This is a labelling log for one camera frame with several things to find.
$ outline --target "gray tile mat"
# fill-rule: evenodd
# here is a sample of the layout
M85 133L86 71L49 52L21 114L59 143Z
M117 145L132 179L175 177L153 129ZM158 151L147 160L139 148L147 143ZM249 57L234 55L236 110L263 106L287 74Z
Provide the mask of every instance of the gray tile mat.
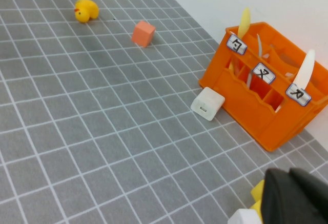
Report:
M175 0L94 0L86 25L75 1L1 0L1 223L226 223L269 167L328 180L306 131L267 153L191 112L218 45Z

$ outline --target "orange plastic basket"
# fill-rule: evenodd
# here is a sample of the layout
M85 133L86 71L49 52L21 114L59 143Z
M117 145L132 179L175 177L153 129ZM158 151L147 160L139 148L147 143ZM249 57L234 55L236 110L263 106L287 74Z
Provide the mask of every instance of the orange plastic basket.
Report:
M305 96L299 100L293 93L291 98L288 89L305 53L267 23L251 24L242 39L247 48L238 49L236 44L231 48L237 31L238 27L226 29L199 84L223 95L224 109L260 145L274 151L301 132L328 104L328 70L315 62ZM257 34L261 38L262 58L258 56ZM228 69L230 61L237 71ZM248 88L248 74L255 68ZM258 74L261 69L265 76Z

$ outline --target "orange foam block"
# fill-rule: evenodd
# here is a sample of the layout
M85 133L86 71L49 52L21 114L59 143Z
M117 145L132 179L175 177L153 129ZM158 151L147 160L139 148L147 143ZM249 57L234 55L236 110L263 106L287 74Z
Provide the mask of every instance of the orange foam block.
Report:
M131 40L140 46L147 47L153 39L155 29L153 25L141 21L135 26Z

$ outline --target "rubber duck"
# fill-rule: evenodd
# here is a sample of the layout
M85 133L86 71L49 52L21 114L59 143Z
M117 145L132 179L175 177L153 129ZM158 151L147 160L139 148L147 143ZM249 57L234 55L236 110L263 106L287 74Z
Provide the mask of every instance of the rubber duck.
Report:
M99 15L98 5L91 0L78 0L75 4L75 17L80 23L96 19Z

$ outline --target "label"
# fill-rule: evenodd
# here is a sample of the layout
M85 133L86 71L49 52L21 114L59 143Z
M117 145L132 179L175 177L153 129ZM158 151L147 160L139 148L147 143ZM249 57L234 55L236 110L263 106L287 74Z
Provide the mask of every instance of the label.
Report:
M233 50L234 52L237 52L240 55L244 55L245 51L247 49L247 45L241 41L240 38L238 38L235 34L231 35L228 42L227 46Z
M254 69L253 74L263 79L266 83L270 84L276 78L275 74L268 69L263 63L259 63Z
M306 106L311 100L311 96L294 83L288 87L286 94L302 106Z

